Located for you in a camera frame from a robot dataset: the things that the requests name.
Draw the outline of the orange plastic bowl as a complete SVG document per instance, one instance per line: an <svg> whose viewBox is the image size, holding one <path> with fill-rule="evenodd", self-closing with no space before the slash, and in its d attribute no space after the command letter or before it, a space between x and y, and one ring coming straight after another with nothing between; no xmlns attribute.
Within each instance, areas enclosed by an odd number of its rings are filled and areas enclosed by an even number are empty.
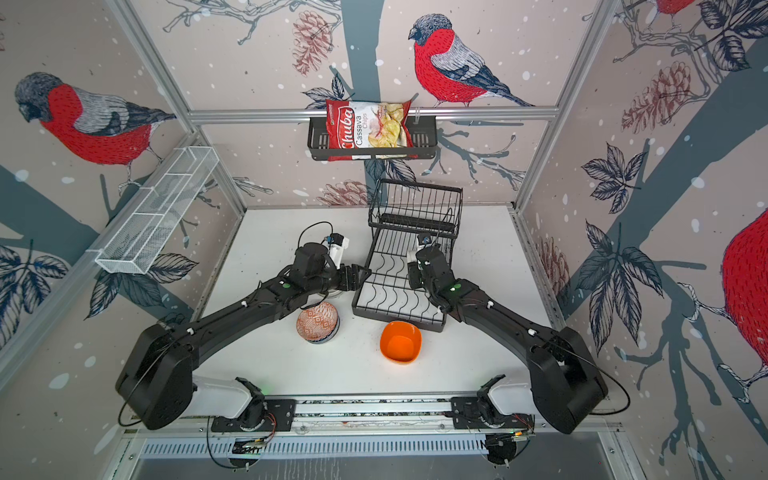
<svg viewBox="0 0 768 480"><path fill-rule="evenodd" d="M381 333L379 347L388 360L399 364L412 363L421 351L421 330L408 322L389 322Z"/></svg>

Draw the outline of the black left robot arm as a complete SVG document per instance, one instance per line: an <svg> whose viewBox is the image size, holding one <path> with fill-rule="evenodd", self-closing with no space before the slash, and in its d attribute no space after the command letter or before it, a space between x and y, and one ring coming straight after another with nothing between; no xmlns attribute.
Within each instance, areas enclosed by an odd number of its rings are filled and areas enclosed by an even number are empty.
<svg viewBox="0 0 768 480"><path fill-rule="evenodd" d="M242 377L224 382L204 380L196 378L194 371L251 331L306 307L312 295L357 291L370 275L369 268L337 263L327 247L309 242L297 248L292 264L242 300L186 326L154 324L142 331L115 390L149 430L187 415L191 405L215 390L232 392L243 401L239 405L229 402L212 416L243 419L255 427L261 421L264 401L256 385Z"/></svg>

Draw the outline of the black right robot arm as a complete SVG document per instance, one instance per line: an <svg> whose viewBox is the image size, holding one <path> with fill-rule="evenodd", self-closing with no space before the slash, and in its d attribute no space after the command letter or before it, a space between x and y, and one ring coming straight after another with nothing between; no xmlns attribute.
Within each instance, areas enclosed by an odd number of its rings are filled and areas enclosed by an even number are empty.
<svg viewBox="0 0 768 480"><path fill-rule="evenodd" d="M579 333L534 323L455 277L438 246L408 255L408 278L441 312L482 331L526 365L533 403L557 431L572 433L606 398L606 382Z"/></svg>

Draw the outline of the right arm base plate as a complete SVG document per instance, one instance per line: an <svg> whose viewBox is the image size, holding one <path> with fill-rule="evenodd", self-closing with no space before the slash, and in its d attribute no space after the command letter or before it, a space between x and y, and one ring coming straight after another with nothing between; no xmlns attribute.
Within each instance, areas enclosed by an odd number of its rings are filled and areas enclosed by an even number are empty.
<svg viewBox="0 0 768 480"><path fill-rule="evenodd" d="M517 429L532 430L535 417L531 414L502 414L489 400L477 397L452 397L450 408L445 414L455 429Z"/></svg>

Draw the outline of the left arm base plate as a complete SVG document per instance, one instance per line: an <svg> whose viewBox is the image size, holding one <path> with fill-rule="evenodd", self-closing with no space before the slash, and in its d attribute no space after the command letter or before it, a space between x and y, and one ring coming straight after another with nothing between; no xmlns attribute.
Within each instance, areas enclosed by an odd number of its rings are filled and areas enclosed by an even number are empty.
<svg viewBox="0 0 768 480"><path fill-rule="evenodd" d="M266 398L251 405L237 418L214 417L210 430L214 433L288 432L291 430L297 401Z"/></svg>

